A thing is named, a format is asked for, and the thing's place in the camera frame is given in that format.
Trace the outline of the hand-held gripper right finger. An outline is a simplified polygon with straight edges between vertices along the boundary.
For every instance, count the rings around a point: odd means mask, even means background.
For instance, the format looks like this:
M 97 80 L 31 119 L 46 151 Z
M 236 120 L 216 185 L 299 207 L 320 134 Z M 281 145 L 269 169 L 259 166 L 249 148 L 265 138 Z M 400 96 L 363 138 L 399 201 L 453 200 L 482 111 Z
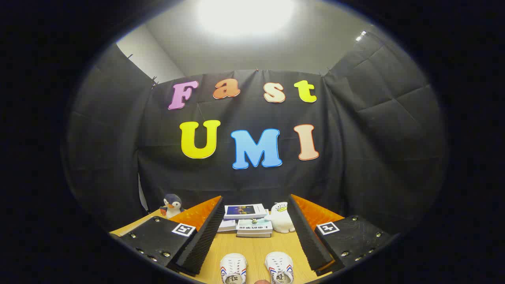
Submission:
M 362 216 L 342 217 L 293 194 L 287 204 L 310 269 L 319 276 L 353 268 L 399 237 Z

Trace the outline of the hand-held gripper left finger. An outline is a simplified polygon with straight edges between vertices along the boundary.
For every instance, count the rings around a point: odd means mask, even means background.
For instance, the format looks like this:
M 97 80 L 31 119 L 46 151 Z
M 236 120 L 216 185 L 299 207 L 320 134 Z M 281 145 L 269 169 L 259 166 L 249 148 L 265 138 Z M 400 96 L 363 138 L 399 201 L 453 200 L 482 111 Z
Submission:
M 225 214 L 216 196 L 171 218 L 153 216 L 118 237 L 126 249 L 157 266 L 200 273 Z

